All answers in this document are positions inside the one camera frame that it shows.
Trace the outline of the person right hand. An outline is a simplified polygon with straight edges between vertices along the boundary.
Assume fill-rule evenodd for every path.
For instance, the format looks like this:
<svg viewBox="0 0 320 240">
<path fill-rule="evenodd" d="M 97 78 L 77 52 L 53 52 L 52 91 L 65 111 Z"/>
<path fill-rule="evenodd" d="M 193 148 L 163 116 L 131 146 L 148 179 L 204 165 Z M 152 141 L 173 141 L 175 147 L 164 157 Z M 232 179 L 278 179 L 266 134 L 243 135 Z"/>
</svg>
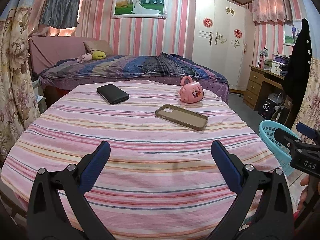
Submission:
<svg viewBox="0 0 320 240">
<path fill-rule="evenodd" d="M 304 187 L 303 191 L 301 192 L 299 202 L 297 204 L 297 210 L 301 210 L 303 208 L 303 203 L 305 202 L 307 196 L 308 196 L 308 187 L 310 182 L 310 176 L 306 175 L 301 181 L 300 185 Z"/>
</svg>

